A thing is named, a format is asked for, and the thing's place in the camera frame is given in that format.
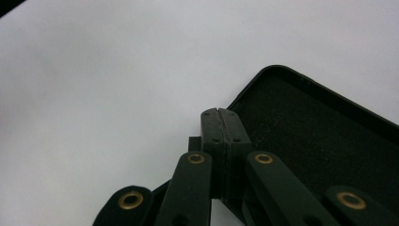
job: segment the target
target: brass grommet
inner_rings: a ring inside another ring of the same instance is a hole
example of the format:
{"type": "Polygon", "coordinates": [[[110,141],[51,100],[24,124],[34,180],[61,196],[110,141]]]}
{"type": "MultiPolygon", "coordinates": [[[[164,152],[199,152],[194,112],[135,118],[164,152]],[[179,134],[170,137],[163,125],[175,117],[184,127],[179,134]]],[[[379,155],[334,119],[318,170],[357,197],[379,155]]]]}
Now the brass grommet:
{"type": "Polygon", "coordinates": [[[131,191],[120,197],[118,205],[120,206],[120,208],[124,210],[130,210],[137,208],[141,203],[143,203],[143,200],[144,200],[143,195],[141,195],[140,192],[131,191]],[[134,198],[132,202],[127,201],[127,199],[129,199],[130,197],[134,198]]]}
{"type": "Polygon", "coordinates": [[[273,158],[265,153],[256,154],[255,160],[262,164],[270,164],[273,162],[273,158]]]}
{"type": "Polygon", "coordinates": [[[361,210],[361,209],[365,209],[367,206],[366,202],[361,197],[359,197],[351,192],[346,192],[346,191],[340,192],[337,194],[337,199],[344,206],[349,207],[351,209],[361,210]],[[346,199],[347,197],[350,197],[355,202],[349,201],[348,199],[346,199]]]}
{"type": "Polygon", "coordinates": [[[192,153],[187,157],[187,160],[192,164],[199,164],[205,161],[205,158],[198,153],[192,153]]]}

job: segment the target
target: gray surface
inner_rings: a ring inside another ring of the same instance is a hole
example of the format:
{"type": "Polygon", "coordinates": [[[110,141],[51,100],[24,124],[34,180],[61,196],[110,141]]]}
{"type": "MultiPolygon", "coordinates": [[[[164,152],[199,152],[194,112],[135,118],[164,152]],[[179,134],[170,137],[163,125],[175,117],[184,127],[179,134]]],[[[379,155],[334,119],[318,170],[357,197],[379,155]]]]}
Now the gray surface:
{"type": "MultiPolygon", "coordinates": [[[[399,123],[397,1],[39,1],[0,19],[0,225],[90,225],[282,64],[399,123]]],[[[213,225],[240,225],[213,206],[213,225]]]]}

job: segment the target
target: white surface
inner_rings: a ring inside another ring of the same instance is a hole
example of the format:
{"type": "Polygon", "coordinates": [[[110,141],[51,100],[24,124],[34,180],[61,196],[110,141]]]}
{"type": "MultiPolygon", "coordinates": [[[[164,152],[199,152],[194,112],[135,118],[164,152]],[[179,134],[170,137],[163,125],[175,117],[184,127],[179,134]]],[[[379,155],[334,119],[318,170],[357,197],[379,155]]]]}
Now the white surface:
{"type": "Polygon", "coordinates": [[[0,19],[0,225],[90,225],[156,188],[271,64],[399,123],[399,3],[324,2],[27,0],[0,19]]]}

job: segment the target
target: white background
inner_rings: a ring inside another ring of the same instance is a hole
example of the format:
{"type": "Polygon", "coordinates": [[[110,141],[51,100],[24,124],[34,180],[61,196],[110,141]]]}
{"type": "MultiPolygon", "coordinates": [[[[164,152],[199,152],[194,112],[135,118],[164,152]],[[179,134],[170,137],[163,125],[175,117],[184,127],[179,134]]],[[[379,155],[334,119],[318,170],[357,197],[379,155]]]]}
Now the white background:
{"type": "MultiPolygon", "coordinates": [[[[282,64],[399,123],[398,1],[27,0],[0,19],[0,225],[90,225],[282,64]]],[[[213,202],[213,225],[241,225],[213,202]]]]}

